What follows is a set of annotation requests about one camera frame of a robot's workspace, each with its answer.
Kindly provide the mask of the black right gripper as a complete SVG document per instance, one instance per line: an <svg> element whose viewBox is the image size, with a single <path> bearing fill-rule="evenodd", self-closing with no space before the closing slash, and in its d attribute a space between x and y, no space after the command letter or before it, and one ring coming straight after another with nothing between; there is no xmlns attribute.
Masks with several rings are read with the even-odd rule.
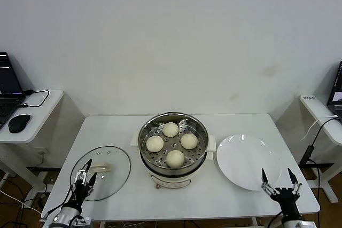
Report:
<svg viewBox="0 0 342 228"><path fill-rule="evenodd" d="M296 175L290 168L287 169L293 188L277 187L274 188L268 183L267 175L262 169L262 184L261 188L264 192L270 196L270 198L276 201L281 208L283 221L295 221L301 220L301 215L296 205L296 201L300 197L299 190L302 187L302 183L298 182Z"/></svg>

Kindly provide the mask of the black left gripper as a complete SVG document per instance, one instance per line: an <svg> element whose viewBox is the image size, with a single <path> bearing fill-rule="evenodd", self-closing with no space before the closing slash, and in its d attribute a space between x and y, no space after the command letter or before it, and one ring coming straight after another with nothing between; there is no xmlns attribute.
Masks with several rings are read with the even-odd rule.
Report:
<svg viewBox="0 0 342 228"><path fill-rule="evenodd" d="M85 198L91 193L94 187L94 184L96 182L96 176L97 176L96 172L91 176L91 178L89 179L89 182L86 183L88 171L91 167L91 164L92 164L92 159L86 162L84 166L76 173L76 177L74 180L74 183L75 183L74 196L72 196L72 198L70 199L70 204L72 208L81 209Z"/></svg>

